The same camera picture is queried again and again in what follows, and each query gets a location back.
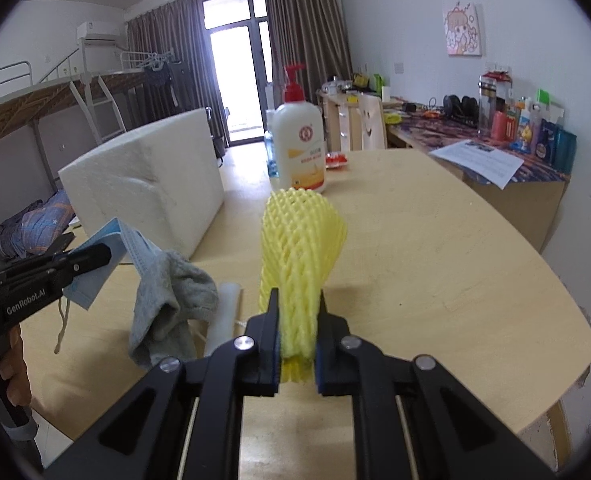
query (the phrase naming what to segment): colorful tablecloth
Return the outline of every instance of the colorful tablecloth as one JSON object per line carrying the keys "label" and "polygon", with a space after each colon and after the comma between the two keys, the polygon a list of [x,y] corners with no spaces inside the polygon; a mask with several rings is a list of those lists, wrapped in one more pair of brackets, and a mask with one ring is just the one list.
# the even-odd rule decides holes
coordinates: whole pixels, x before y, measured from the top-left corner
{"label": "colorful tablecloth", "polygon": [[[420,143],[428,152],[443,148],[460,140],[475,138],[494,148],[503,150],[524,160],[524,164],[515,172],[511,182],[566,182],[569,176],[554,170],[531,155],[513,152],[492,139],[480,139],[477,130],[463,124],[446,119],[425,119],[417,114],[404,118],[401,124],[390,125],[389,130],[402,140]],[[490,184],[482,175],[475,171],[458,166],[471,179],[480,184]]]}

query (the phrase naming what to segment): metal bed frame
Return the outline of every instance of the metal bed frame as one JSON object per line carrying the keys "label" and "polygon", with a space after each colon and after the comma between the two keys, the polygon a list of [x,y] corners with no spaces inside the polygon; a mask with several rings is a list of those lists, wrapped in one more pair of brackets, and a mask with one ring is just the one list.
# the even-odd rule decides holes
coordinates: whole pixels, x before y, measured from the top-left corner
{"label": "metal bed frame", "polygon": [[[108,71],[105,73],[92,73],[90,72],[87,64],[87,48],[90,46],[102,46],[111,47],[121,50],[120,53],[120,71]],[[74,55],[80,53],[82,59],[82,71],[77,72],[76,66],[72,63]],[[0,119],[0,124],[5,118],[8,118],[8,122],[3,125],[0,129],[0,139],[7,134],[15,131],[16,129],[28,125],[33,130],[34,139],[40,154],[40,159],[44,167],[47,178],[54,192],[58,190],[57,181],[59,177],[54,177],[52,169],[48,163],[47,154],[45,152],[44,145],[42,143],[42,136],[38,127],[38,121],[40,118],[60,111],[65,108],[69,108],[74,105],[79,105],[84,117],[86,118],[89,128],[92,131],[93,138],[96,145],[101,145],[103,142],[113,139],[125,133],[127,128],[118,104],[116,103],[111,90],[107,83],[103,79],[112,78],[113,76],[124,75],[124,77],[117,82],[117,87],[122,88],[122,92],[125,94],[127,101],[127,109],[131,119],[131,124],[135,124],[136,120],[134,112],[131,107],[131,101],[128,97],[128,89],[133,88],[141,84],[144,80],[144,76],[137,78],[135,75],[143,74],[145,68],[150,68],[154,71],[161,70],[165,62],[175,60],[175,53],[173,50],[158,54],[157,52],[136,52],[125,50],[120,47],[115,41],[111,40],[85,40],[84,38],[79,40],[78,46],[71,51],[69,54],[64,56],[54,67],[49,70],[39,81],[34,85],[34,76],[31,67],[31,63],[27,60],[22,60],[16,63],[11,63],[0,67],[0,73],[17,66],[24,66],[26,70],[22,73],[7,77],[0,81],[0,86],[10,83],[15,80],[19,80],[25,77],[29,78],[29,85],[20,91],[14,91],[0,98],[0,107],[8,105],[10,110],[4,114]],[[66,92],[62,90],[67,86],[70,90],[70,97],[64,95]],[[19,112],[23,110],[25,103],[30,101],[30,97],[34,92],[43,91],[45,93],[44,99],[41,100],[39,96],[36,100],[38,103],[38,111],[33,116],[30,116],[28,120],[19,123],[13,123]],[[18,100],[18,105],[10,104],[13,100]],[[118,129],[114,132],[102,135],[98,125],[98,118],[96,115],[96,107],[100,105],[111,104],[112,111],[118,122]]]}

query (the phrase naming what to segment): white railing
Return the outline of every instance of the white railing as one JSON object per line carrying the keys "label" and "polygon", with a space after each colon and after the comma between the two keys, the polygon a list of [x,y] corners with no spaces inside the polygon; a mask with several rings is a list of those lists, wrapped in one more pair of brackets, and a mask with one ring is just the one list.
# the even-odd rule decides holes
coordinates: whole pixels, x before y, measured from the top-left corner
{"label": "white railing", "polygon": [[57,63],[57,65],[55,65],[51,70],[49,70],[49,72],[47,72],[44,77],[39,81],[39,83],[44,83],[45,81],[49,80],[49,76],[52,75],[54,72],[56,72],[56,78],[61,77],[58,69],[64,64],[67,63],[67,71],[65,76],[71,78],[73,77],[73,74],[71,72],[71,56],[73,56],[73,54],[75,54],[76,52],[78,52],[80,50],[80,47],[77,47],[71,54],[68,54],[67,56],[64,56],[62,60],[60,60],[60,62]]}
{"label": "white railing", "polygon": [[120,53],[120,65],[122,70],[129,68],[151,68],[155,72],[162,69],[165,62],[175,59],[173,49],[165,54],[157,52],[136,52],[124,50]]}
{"label": "white railing", "polygon": [[25,73],[20,74],[20,75],[16,75],[14,77],[7,78],[4,81],[0,81],[0,85],[8,83],[9,81],[15,81],[16,79],[20,79],[20,78],[28,76],[29,77],[29,86],[33,86],[33,73],[31,71],[31,63],[29,61],[19,61],[18,63],[11,63],[9,65],[1,66],[0,72],[2,72],[2,70],[6,70],[8,68],[12,68],[14,66],[19,66],[19,65],[26,65],[28,67],[27,71]]}

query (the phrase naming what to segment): headphones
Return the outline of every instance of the headphones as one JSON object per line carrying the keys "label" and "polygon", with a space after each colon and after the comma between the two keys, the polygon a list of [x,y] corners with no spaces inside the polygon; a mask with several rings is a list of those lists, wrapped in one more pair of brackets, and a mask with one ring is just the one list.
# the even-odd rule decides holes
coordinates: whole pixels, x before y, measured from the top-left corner
{"label": "headphones", "polygon": [[445,111],[445,117],[451,119],[465,119],[478,121],[479,106],[478,100],[468,95],[460,98],[457,95],[445,95],[442,101]]}

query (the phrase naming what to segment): bunk bed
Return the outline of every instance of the bunk bed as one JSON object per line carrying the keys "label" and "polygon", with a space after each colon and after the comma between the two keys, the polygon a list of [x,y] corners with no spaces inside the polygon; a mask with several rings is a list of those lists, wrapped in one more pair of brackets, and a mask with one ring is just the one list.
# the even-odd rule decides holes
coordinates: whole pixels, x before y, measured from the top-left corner
{"label": "bunk bed", "polygon": [[[120,70],[107,70],[102,72],[90,72],[87,64],[87,49],[90,46],[119,48]],[[82,72],[72,72],[72,57],[80,52],[82,57]],[[45,149],[42,143],[38,121],[50,114],[59,112],[69,107],[78,105],[92,131],[96,144],[100,145],[127,131],[125,123],[115,101],[114,95],[126,93],[128,90],[141,85],[145,79],[145,69],[160,70],[165,62],[174,59],[173,51],[165,54],[156,52],[131,52],[121,49],[113,42],[86,40],[81,38],[77,48],[65,56],[36,84],[33,81],[31,64],[22,60],[13,64],[0,67],[0,77],[5,78],[5,73],[13,69],[14,75],[0,81],[0,86],[7,83],[27,78],[29,85],[26,88],[10,92],[0,97],[0,139],[23,127],[30,126],[34,133],[38,152],[45,173],[53,188],[58,190],[57,180],[53,177]],[[108,134],[101,133],[98,127],[95,108],[100,105],[111,105],[118,122],[118,129]],[[135,124],[131,101],[127,96],[127,109],[131,118],[131,124]]]}

